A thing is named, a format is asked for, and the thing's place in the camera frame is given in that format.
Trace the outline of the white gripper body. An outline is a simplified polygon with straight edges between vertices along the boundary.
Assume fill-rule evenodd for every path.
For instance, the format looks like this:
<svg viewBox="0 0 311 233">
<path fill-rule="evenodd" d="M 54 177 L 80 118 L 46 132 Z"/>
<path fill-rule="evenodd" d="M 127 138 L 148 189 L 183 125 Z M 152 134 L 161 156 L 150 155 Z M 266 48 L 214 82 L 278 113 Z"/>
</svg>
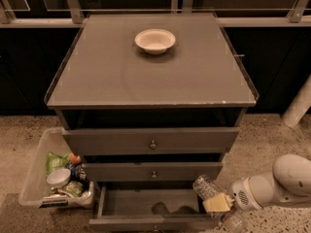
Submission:
<svg viewBox="0 0 311 233">
<path fill-rule="evenodd" d="M 229 189 L 234 206 L 249 212 L 270 206 L 275 195 L 275 179 L 271 174 L 259 174 L 235 181 Z"/>
</svg>

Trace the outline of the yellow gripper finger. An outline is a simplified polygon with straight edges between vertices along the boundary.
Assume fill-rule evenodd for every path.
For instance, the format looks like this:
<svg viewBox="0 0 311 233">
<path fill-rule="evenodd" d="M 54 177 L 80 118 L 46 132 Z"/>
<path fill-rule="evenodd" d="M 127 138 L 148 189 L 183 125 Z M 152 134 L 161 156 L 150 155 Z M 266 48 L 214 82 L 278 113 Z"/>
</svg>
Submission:
<svg viewBox="0 0 311 233">
<path fill-rule="evenodd" d="M 234 199 L 224 193 L 209 198 L 203 202 L 203 207 L 206 212 L 221 213 L 228 212 L 233 206 Z"/>
</svg>

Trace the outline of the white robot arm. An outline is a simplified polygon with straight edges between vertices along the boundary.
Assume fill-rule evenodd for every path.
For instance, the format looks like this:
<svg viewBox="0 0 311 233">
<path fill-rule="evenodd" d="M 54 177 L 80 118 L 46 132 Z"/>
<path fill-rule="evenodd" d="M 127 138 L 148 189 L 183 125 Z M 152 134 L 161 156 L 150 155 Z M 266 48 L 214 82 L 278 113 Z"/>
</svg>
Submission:
<svg viewBox="0 0 311 233">
<path fill-rule="evenodd" d="M 311 161 L 295 154 L 276 158 L 269 172 L 234 182 L 229 194 L 218 191 L 213 181 L 204 181 L 200 195 L 206 212 L 228 212 L 233 207 L 249 212 L 267 206 L 306 208 L 311 205 Z"/>
</svg>

